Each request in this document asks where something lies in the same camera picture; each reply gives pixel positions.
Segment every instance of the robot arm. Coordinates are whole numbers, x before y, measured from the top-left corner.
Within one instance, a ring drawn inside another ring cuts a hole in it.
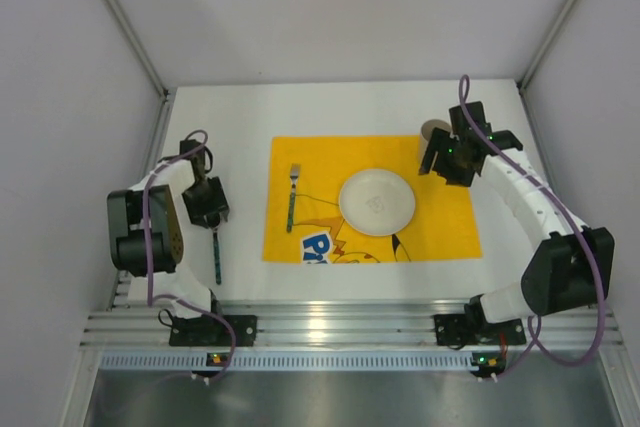
[[[195,140],[183,141],[180,153],[195,146]],[[220,179],[206,177],[204,161],[204,152],[200,151],[171,163],[158,174],[149,190],[154,295],[170,294],[204,311],[219,313],[215,296],[198,281],[184,255],[183,233],[187,223],[215,229],[229,214]],[[168,162],[162,160],[158,166]],[[147,276],[141,222],[142,193],[150,175],[107,198],[112,261],[118,270],[128,271],[134,277]],[[178,318],[201,317],[176,301],[172,304]]]
[[[530,315],[548,315],[596,302],[593,276],[573,230],[558,208],[527,179],[549,189],[531,167],[522,144],[510,131],[492,132],[481,102],[467,104],[472,119],[485,135],[527,172],[515,172],[489,150],[470,129],[461,107],[449,110],[452,134],[434,129],[420,173],[433,170],[448,184],[470,186],[475,175],[488,181],[525,230],[535,254],[519,282],[478,295],[465,306],[471,324],[483,326]],[[613,237],[605,228],[591,229],[569,213],[593,252],[605,297],[613,260]]]

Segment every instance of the white table surface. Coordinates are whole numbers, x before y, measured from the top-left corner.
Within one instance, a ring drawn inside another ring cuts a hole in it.
[[[541,172],[514,81],[472,81],[470,101],[475,100],[484,103],[494,130],[518,136]],[[533,249],[482,178],[471,187],[482,259],[311,266],[262,261],[273,137],[417,135],[426,120],[448,121],[448,109],[457,103],[457,81],[179,88],[163,155],[175,154],[191,131],[205,129],[215,156],[211,175],[220,176],[231,208],[229,223],[220,229],[222,285],[214,282],[209,232],[185,245],[185,258],[226,300],[466,299],[518,280]]]

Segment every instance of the metal floor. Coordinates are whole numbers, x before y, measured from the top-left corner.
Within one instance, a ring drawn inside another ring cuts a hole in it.
[[[600,361],[564,369],[539,354],[497,384],[456,372],[235,372],[210,387],[186,376],[153,385],[166,375],[101,371],[85,426],[621,425]]]

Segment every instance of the purple cable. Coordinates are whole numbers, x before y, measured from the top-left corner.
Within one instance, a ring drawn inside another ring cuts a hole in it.
[[[575,221],[567,211],[566,207],[560,202],[558,197],[551,192],[548,188],[546,188],[540,181],[538,181],[535,177],[530,176],[525,169],[523,169],[518,163],[516,163],[513,159],[511,159],[508,155],[506,155],[502,150],[498,148],[491,140],[487,138],[487,136],[482,132],[478,124],[471,118],[471,114],[469,114],[469,110],[467,109],[467,97],[469,96],[469,87],[471,81],[469,80],[468,75],[463,75],[460,78],[460,83],[458,84],[458,97],[460,100],[460,107],[462,108],[462,113],[464,114],[465,119],[476,133],[476,135],[484,142],[493,152],[500,156],[502,160],[504,160],[510,167],[512,167],[516,172],[525,177],[529,182],[531,182],[537,189],[539,189],[551,203],[558,209],[558,211],[562,214],[567,224],[573,231],[578,239],[578,243],[580,247],[584,251],[584,255],[589,263],[589,267],[591,268],[591,273],[593,274],[593,281],[596,288],[596,298],[598,300],[598,323],[596,327],[596,333],[593,338],[593,342],[591,346],[587,350],[587,352],[577,360],[567,360],[562,357],[558,357],[555,354],[551,353],[542,343],[540,342],[539,335],[540,330],[542,328],[542,319],[538,316],[538,327],[536,331],[533,331],[533,317],[529,317],[527,321],[527,327],[529,329],[529,334],[531,335],[531,342],[524,350],[520,358],[511,366],[508,370],[504,371],[500,376],[505,375],[508,371],[510,371],[513,367],[521,362],[521,360],[531,352],[531,349],[534,345],[538,346],[538,348],[547,355],[551,360],[557,362],[560,365],[564,365],[566,367],[578,367],[589,362],[600,347],[600,343],[602,342],[602,338],[604,337],[604,327],[605,327],[605,300],[604,300],[604,287],[602,286],[602,278],[600,277],[600,271],[598,270],[598,263],[589,248],[589,244],[587,244],[586,239],[582,235],[579,227],[576,225]]]
[[[186,307],[187,309],[191,309],[191,310],[193,310],[195,312],[198,312],[198,313],[200,313],[202,315],[207,315],[207,316],[217,320],[218,322],[220,322],[229,331],[229,335],[231,336],[231,347],[229,348],[229,357],[227,358],[227,361],[222,366],[222,368],[218,371],[218,373],[216,375],[214,375],[213,377],[209,378],[209,385],[213,384],[214,382],[218,382],[227,373],[227,371],[229,370],[229,367],[231,367],[231,359],[233,359],[233,355],[235,354],[235,351],[236,351],[237,339],[236,339],[236,333],[233,330],[233,327],[231,327],[229,322],[227,322],[224,319],[224,317],[221,317],[221,316],[216,315],[216,314],[214,314],[212,312],[208,312],[208,311],[203,310],[203,309],[201,309],[199,307],[196,307],[195,305],[192,305],[192,304],[180,299],[179,297],[176,297],[175,295],[171,295],[171,294],[156,295],[155,297],[153,297],[153,302],[156,302],[157,300],[162,300],[162,299],[175,300],[177,303],[179,303],[183,307]],[[145,386],[138,393],[138,395],[135,396],[134,400],[132,400],[131,402],[128,402],[124,406],[119,407],[117,409],[109,409],[109,408],[107,408],[107,406],[105,405],[105,401],[104,401],[104,392],[103,392],[103,390],[100,390],[98,392],[99,401],[100,401],[100,409],[102,410],[102,412],[107,417],[117,417],[117,416],[121,415],[123,412],[127,411],[133,404],[135,404],[138,400],[140,400],[141,397],[144,397],[145,395],[148,395],[158,385],[164,383],[167,380],[172,380],[172,379],[181,378],[181,377],[187,377],[187,376],[190,376],[190,375],[191,374],[189,374],[187,372],[178,372],[178,373],[172,373],[172,374],[168,374],[168,375],[166,375],[164,377],[161,377],[161,378],[151,382],[149,385]]]
[[[190,309],[190,310],[193,310],[194,312],[198,312],[199,314],[211,317],[217,322],[220,322],[229,331],[229,335],[231,336],[231,347],[229,348],[229,358],[227,359],[227,362],[222,367],[222,369],[218,371],[218,374],[215,377],[211,378],[210,380],[210,382],[216,382],[226,373],[226,371],[231,366],[231,360],[233,359],[233,354],[236,351],[236,344],[237,344],[236,333],[234,332],[233,327],[231,327],[229,322],[227,322],[222,316],[216,315],[212,312],[196,307],[195,305],[192,305],[180,299],[179,297],[176,297],[175,295],[161,294],[161,295],[156,295],[155,297],[153,295],[153,247],[151,244],[151,222],[149,219],[149,215],[150,215],[149,214],[149,190],[151,189],[151,186],[153,185],[153,182],[155,181],[155,179],[158,177],[158,174],[160,174],[160,172],[162,172],[164,169],[166,169],[172,164],[175,164],[180,160],[184,160],[188,157],[191,157],[192,155],[198,153],[200,150],[204,149],[205,144],[209,140],[209,135],[204,130],[202,129],[194,130],[189,135],[187,135],[186,140],[189,140],[191,137],[193,137],[196,134],[202,134],[204,136],[204,139],[202,140],[200,145],[198,145],[194,149],[191,149],[190,151],[184,154],[173,157],[166,164],[162,164],[160,167],[155,169],[151,173],[151,175],[149,175],[149,179],[147,180],[147,183],[144,185],[144,190],[142,191],[142,229],[144,231],[145,253],[147,257],[147,305],[149,307],[152,307],[154,302],[160,299],[173,300],[178,304],[182,305],[183,307],[186,307],[187,309]]]
[[[201,129],[194,130],[189,135],[187,135],[186,140],[189,140],[195,134],[204,135],[202,143],[200,143],[200,145],[198,145],[197,147],[191,149],[189,152],[172,158],[166,164],[162,164],[160,167],[151,172],[147,183],[144,184],[144,190],[142,191],[142,230],[144,231],[144,248],[147,257],[147,305],[149,307],[153,305],[153,246],[151,244],[151,222],[149,219],[149,190],[151,189],[153,182],[158,177],[158,174],[160,174],[160,172],[162,172],[164,169],[166,169],[170,165],[175,164],[179,160],[184,160],[187,157],[191,157],[192,155],[204,149],[205,144],[209,140],[209,134]]]

